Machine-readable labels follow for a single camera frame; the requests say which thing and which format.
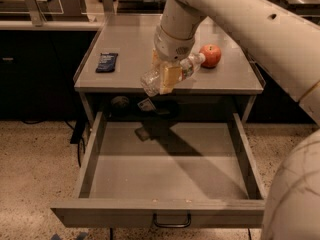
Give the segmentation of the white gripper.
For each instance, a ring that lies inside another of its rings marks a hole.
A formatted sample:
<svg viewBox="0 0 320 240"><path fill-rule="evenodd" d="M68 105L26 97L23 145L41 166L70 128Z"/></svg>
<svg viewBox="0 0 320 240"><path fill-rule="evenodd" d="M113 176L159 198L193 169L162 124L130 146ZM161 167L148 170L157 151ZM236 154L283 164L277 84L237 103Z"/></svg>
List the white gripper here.
<svg viewBox="0 0 320 240"><path fill-rule="evenodd" d="M191 53L194 43L194 37L191 39L177 39L171 37L158 25L154 33L155 49L152 50L152 67L157 68L161 60L177 61L187 58ZM160 67L160 94L171 93L181 79L181 66L169 63L162 64Z"/></svg>

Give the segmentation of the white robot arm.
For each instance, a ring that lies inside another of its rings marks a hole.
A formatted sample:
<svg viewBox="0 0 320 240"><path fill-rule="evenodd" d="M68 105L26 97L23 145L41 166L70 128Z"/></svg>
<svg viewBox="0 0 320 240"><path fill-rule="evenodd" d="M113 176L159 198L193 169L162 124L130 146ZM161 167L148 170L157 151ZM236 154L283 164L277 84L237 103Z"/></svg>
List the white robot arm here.
<svg viewBox="0 0 320 240"><path fill-rule="evenodd" d="M186 58L210 17L314 120L320 118L320 28L267 0L167 0L155 48ZM320 130L280 164L266 200L261 240L320 240Z"/></svg>

